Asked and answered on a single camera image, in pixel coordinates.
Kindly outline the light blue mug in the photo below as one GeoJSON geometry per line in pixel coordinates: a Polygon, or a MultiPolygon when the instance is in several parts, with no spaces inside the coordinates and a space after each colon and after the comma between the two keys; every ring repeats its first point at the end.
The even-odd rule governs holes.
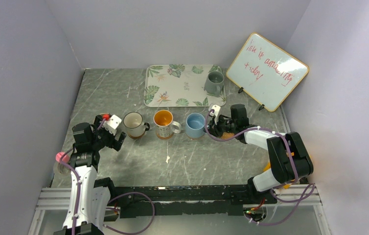
{"type": "Polygon", "coordinates": [[[186,135],[195,140],[202,137],[204,132],[205,117],[200,113],[192,113],[187,116],[185,121],[186,135]]]}

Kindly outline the smooth wooden coaster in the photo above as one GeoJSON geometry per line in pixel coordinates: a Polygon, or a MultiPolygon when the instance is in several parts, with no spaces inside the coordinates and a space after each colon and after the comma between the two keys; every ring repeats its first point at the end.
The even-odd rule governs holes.
{"type": "Polygon", "coordinates": [[[141,137],[143,137],[145,135],[145,131],[142,132],[140,135],[138,135],[137,133],[135,134],[131,134],[130,132],[127,133],[127,135],[132,138],[132,139],[139,139],[141,137]]]}

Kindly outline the white mug black rim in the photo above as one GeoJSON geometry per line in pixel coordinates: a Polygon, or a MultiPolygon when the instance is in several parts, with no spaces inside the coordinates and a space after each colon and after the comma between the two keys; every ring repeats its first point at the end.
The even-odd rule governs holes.
{"type": "Polygon", "coordinates": [[[144,122],[143,116],[138,112],[127,113],[123,119],[123,124],[126,128],[127,133],[137,133],[140,135],[142,132],[150,130],[150,124],[144,122]]]}

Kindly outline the grey-green mug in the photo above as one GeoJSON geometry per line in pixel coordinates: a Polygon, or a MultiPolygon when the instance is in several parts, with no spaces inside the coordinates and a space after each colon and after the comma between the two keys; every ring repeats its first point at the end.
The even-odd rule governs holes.
{"type": "Polygon", "coordinates": [[[219,97],[223,87],[224,87],[223,74],[218,71],[210,72],[205,81],[204,90],[207,93],[214,95],[215,97],[219,97]]]}

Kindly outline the yellow-inside patterned mug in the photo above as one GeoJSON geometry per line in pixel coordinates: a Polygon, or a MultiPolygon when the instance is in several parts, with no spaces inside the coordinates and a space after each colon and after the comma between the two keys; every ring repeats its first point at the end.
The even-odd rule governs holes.
{"type": "Polygon", "coordinates": [[[153,121],[156,125],[156,135],[162,140],[169,139],[173,134],[179,134],[182,131],[182,125],[174,121],[172,113],[168,110],[157,111],[153,121]]]}

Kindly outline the woven rattan coaster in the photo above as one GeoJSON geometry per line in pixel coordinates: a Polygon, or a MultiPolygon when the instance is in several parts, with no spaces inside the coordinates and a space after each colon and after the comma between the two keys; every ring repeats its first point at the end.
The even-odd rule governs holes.
{"type": "Polygon", "coordinates": [[[232,140],[234,138],[234,133],[224,132],[220,139],[222,140],[232,140]]]}

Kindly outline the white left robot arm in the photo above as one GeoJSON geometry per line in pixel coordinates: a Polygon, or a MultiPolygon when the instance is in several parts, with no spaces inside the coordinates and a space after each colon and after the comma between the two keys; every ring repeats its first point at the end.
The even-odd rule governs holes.
{"type": "Polygon", "coordinates": [[[110,178],[97,179],[99,151],[108,147],[119,151],[126,134],[118,128],[116,115],[97,115],[92,124],[79,123],[72,128],[74,143],[65,153],[57,154],[61,165],[71,173],[69,208],[57,235],[101,235],[106,207],[117,199],[110,178]]]}

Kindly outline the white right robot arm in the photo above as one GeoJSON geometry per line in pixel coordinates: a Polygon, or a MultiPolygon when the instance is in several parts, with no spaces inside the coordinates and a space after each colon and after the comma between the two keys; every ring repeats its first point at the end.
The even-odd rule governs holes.
{"type": "Polygon", "coordinates": [[[231,106],[231,115],[221,115],[220,106],[212,104],[205,121],[205,132],[215,141],[238,140],[268,152],[270,167],[248,180],[246,197],[258,203],[265,191],[293,184],[309,176],[314,166],[299,133],[281,133],[259,125],[250,124],[244,105],[231,106]]]}

